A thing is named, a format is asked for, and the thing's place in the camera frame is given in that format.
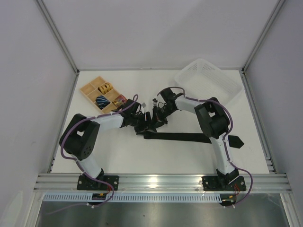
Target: wooden tray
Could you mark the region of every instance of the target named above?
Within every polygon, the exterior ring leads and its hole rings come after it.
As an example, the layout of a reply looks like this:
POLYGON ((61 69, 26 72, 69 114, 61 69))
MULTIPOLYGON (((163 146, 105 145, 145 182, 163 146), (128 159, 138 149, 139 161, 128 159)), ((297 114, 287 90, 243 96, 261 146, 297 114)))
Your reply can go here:
POLYGON ((119 95, 121 95, 114 87, 109 92, 107 92, 105 95, 103 95, 99 90, 98 87, 102 86, 103 84, 108 83, 106 80, 104 80, 101 76, 98 76, 94 80, 92 80, 87 85, 80 88, 80 92, 89 100, 90 103, 92 103, 100 113, 107 114, 111 112, 112 110, 115 110, 117 107, 113 104, 113 101, 118 98, 119 95), (96 103, 96 98, 98 96, 104 96, 108 99, 110 104, 108 104, 106 107, 104 107, 102 110, 98 107, 96 103))

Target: white wall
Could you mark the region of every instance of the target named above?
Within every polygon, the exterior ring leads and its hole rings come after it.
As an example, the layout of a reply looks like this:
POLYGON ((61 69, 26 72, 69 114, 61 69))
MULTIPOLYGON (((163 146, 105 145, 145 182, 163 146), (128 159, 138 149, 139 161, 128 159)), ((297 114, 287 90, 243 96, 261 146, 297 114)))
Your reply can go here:
POLYGON ((303 211, 303 1, 289 0, 248 70, 280 173, 303 211))
POLYGON ((33 0, 2 0, 0 31, 0 217, 23 191, 20 226, 75 75, 33 0))
POLYGON ((241 68, 277 0, 45 0, 79 69, 241 68))

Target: perforated basket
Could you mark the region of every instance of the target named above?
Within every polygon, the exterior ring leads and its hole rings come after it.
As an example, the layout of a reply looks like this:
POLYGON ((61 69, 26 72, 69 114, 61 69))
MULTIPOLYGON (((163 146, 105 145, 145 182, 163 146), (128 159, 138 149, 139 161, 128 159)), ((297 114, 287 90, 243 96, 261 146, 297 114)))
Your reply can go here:
POLYGON ((235 100, 243 85, 204 59, 197 59, 175 76, 177 86, 185 89, 186 95, 198 99, 216 97, 223 105, 235 100))

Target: white table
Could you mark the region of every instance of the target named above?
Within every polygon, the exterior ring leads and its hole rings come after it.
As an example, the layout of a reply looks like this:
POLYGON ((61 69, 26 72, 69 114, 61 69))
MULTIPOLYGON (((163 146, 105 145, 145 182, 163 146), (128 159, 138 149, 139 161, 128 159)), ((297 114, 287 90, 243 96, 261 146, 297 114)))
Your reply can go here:
MULTIPOLYGON (((152 99, 163 88, 174 85, 173 78, 176 72, 176 70, 82 71, 64 128, 77 113, 85 116, 99 114, 79 91, 80 87, 97 76, 102 76, 127 98, 133 98, 134 94, 138 94, 138 101, 145 102, 147 110, 151 111, 152 99)), ((241 83, 237 70, 224 72, 241 83)), ((267 164, 245 92, 242 92, 239 99, 228 109, 234 120, 231 135, 239 136, 245 143, 241 149, 231 150, 235 164, 254 174, 267 174, 267 164)), ((158 128, 158 132, 201 133, 197 118, 192 113, 177 111, 168 117, 168 122, 168 125, 158 128)), ((211 144, 145 140, 141 136, 136 136, 133 127, 130 126, 99 134, 93 153, 106 173, 212 174, 216 169, 211 144)), ((73 161, 61 157, 59 148, 52 173, 80 173, 80 170, 73 161)))

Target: black strap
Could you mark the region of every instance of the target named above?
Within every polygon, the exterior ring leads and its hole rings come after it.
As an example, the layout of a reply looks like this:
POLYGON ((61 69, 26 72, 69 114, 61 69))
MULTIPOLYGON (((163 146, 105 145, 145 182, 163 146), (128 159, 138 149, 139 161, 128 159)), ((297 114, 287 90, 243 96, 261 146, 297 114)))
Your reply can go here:
MULTIPOLYGON (((174 133, 174 132, 158 132, 147 133, 144 135, 147 140, 177 140, 191 141, 201 143, 211 143, 210 139, 203 133, 174 133)), ((241 148, 244 143, 238 136, 228 136, 229 146, 231 148, 241 148)))

